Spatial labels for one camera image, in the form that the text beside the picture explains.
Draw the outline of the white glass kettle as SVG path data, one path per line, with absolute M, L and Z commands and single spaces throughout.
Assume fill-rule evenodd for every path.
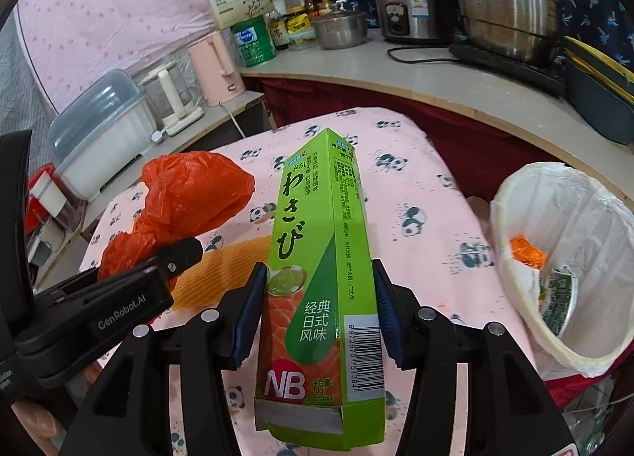
M 175 60 L 149 70 L 139 86 L 160 119 L 162 136 L 175 136 L 203 117 L 200 100 L 189 90 Z

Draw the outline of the dark sauce bottle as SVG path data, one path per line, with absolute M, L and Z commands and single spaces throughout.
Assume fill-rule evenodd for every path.
M 306 9 L 307 15 L 311 19 L 320 16 L 319 6 L 315 0 L 304 0 L 304 9 Z

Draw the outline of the stacked blue yellow bowls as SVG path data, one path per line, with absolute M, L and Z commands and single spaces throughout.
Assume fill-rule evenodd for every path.
M 566 100 L 602 137 L 633 149 L 633 72 L 570 36 L 563 50 Z

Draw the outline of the green crushed carton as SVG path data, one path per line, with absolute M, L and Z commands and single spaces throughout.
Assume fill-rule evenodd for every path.
M 560 338 L 571 321 L 578 298 L 578 279 L 567 266 L 552 267 L 539 285 L 539 313 Z

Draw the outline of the orange foam fruit net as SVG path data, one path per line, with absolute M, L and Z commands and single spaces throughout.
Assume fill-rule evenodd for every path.
M 206 252 L 176 280 L 173 310 L 216 306 L 222 295 L 243 286 L 257 263 L 266 263 L 271 237 L 264 236 Z

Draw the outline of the red plastic bag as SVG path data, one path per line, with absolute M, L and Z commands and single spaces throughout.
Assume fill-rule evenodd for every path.
M 186 238 L 215 230 L 242 211 L 255 177 L 220 153 L 190 151 L 159 156 L 142 168 L 145 205 L 132 231 L 114 237 L 103 252 L 101 280 L 156 256 Z

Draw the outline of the black induction cooker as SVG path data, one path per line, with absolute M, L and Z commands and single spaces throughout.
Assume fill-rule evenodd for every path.
M 515 79 L 553 97 L 565 96 L 563 71 L 553 68 L 542 69 L 513 58 L 483 50 L 470 43 L 457 43 L 449 47 L 449 52 L 460 62 L 474 68 L 487 70 L 507 78 Z

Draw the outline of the white dish drainer box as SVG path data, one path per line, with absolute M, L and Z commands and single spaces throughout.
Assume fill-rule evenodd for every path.
M 107 72 L 50 125 L 47 148 L 55 173 L 92 202 L 101 189 L 153 145 L 157 121 L 142 92 L 121 69 Z

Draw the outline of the red white container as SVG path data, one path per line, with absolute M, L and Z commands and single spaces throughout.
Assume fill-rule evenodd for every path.
M 54 171 L 51 163 L 42 166 L 28 181 L 29 194 L 53 219 L 71 233 L 77 227 L 77 210 L 54 177 Z

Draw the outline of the yellow label jar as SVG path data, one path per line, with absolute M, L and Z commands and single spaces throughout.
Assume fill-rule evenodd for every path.
M 288 44 L 292 50 L 305 50 L 316 45 L 316 33 L 304 6 L 295 6 L 284 16 Z

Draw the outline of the green milk powder can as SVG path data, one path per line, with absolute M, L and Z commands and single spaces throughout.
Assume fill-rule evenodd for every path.
M 247 68 L 276 57 L 277 51 L 263 15 L 240 21 L 230 30 Z

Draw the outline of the steel rice cooker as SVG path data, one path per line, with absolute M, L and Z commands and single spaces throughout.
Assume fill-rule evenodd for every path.
M 375 0 L 382 36 L 396 43 L 447 45 L 454 0 Z

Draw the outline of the white lined trash bin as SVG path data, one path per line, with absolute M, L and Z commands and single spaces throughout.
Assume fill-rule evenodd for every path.
M 633 214 L 602 183 L 562 163 L 532 163 L 507 177 L 491 206 L 495 266 L 530 334 L 544 380 L 602 376 L 633 341 Z M 524 236 L 548 254 L 541 269 L 514 259 Z M 552 267 L 578 279 L 571 321 L 558 338 L 539 313 Z

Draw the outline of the pink electric kettle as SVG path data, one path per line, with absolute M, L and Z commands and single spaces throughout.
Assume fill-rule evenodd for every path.
M 208 106 L 230 102 L 245 91 L 242 77 L 219 31 L 191 43 L 187 53 Z

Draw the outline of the orange printed plastic bag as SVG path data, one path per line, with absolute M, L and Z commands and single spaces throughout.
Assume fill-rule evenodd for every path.
M 524 236 L 516 236 L 510 241 L 514 259 L 525 266 L 541 270 L 548 261 L 548 254 L 533 246 Z

